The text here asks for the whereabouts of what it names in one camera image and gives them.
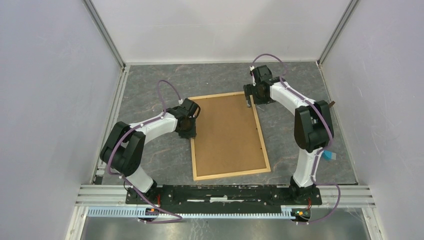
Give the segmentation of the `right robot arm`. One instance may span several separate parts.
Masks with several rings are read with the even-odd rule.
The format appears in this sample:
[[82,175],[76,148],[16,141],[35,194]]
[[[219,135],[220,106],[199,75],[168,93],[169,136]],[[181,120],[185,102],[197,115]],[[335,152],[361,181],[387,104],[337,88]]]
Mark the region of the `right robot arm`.
[[296,170],[290,178],[289,199],[302,204],[313,196],[319,160],[334,138],[329,103],[315,101],[292,88],[281,76],[275,77],[266,65],[251,66],[252,82],[243,86],[246,104],[279,103],[294,116],[294,139],[299,147]]

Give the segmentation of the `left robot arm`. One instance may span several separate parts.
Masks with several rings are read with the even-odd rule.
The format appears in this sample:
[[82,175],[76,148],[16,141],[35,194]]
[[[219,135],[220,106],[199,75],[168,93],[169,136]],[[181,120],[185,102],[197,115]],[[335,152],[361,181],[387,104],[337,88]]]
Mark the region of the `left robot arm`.
[[141,167],[145,145],[173,132],[182,139],[194,138],[200,112],[201,107],[197,103],[185,98],[177,106],[166,108],[145,121],[131,124],[119,121],[108,135],[99,158],[108,171],[114,170],[114,174],[138,190],[140,200],[151,204],[157,198],[157,183]]

